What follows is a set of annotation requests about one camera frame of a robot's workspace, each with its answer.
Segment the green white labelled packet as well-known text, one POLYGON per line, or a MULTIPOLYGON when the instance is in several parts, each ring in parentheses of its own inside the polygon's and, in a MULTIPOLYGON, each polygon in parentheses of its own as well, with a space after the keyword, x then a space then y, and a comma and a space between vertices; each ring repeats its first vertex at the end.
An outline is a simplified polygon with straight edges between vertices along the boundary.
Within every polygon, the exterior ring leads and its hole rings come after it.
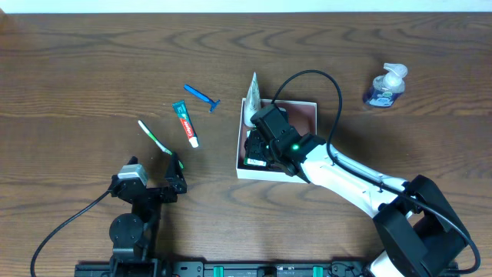
POLYGON ((256 166, 256 167, 267 167, 268 161, 265 157, 262 156, 254 156, 254 157, 244 157, 244 165, 248 166, 256 166))

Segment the white squeeze tube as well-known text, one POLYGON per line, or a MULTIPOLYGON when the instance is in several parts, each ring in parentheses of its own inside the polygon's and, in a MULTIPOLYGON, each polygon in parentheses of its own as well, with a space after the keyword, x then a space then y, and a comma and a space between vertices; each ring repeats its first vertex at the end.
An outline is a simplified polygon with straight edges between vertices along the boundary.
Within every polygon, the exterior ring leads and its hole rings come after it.
POLYGON ((254 127, 251 118, 256 112, 260 110, 261 110, 261 94, 258 86, 257 74, 254 72, 243 109, 244 124, 247 127, 249 128, 254 127))

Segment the red green toothpaste tube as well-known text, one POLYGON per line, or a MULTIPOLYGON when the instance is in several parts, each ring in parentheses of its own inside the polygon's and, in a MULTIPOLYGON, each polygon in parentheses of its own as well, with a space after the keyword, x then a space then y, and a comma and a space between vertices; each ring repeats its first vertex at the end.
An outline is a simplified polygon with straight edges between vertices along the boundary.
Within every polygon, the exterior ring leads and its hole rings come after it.
POLYGON ((188 109, 186 107, 185 101, 181 100, 172 104, 172 107, 177 114, 181 125, 184 128, 184 131, 188 137, 188 141, 193 148, 197 148, 199 146, 197 134, 193 128, 190 116, 188 114, 188 109))

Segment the clear blue soap pump bottle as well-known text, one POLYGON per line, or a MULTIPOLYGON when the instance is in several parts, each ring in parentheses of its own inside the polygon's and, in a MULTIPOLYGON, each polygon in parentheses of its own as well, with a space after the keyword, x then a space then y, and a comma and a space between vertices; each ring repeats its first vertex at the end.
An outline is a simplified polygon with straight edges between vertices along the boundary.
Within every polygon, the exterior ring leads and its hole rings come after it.
POLYGON ((387 73, 374 78, 371 87, 364 93, 364 104, 375 108, 390 108, 404 94, 407 66, 384 63, 384 69, 387 73))

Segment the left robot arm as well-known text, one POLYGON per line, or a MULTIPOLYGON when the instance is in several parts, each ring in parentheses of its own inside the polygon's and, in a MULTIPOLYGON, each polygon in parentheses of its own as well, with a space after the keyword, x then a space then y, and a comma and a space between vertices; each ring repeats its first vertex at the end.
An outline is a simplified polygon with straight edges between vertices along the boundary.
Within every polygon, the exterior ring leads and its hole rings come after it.
POLYGON ((165 173, 165 186, 147 187, 148 175, 136 157, 132 157, 117 175, 111 177, 111 196, 131 204, 131 212, 119 215, 111 223, 109 237, 113 242, 110 277, 158 277, 172 275, 168 262, 155 254, 163 204, 174 203, 187 192, 184 166, 177 153, 165 173))

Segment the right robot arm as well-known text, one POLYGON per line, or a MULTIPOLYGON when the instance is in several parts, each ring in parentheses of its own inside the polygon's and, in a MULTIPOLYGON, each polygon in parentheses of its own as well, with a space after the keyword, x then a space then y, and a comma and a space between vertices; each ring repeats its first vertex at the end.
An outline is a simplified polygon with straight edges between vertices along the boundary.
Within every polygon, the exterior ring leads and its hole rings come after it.
POLYGON ((367 266, 367 275, 465 274, 452 263, 470 245, 470 235, 432 180, 376 172, 320 136, 300 135, 276 105, 263 107, 251 122, 269 164, 337 193, 372 219, 384 249, 367 266))

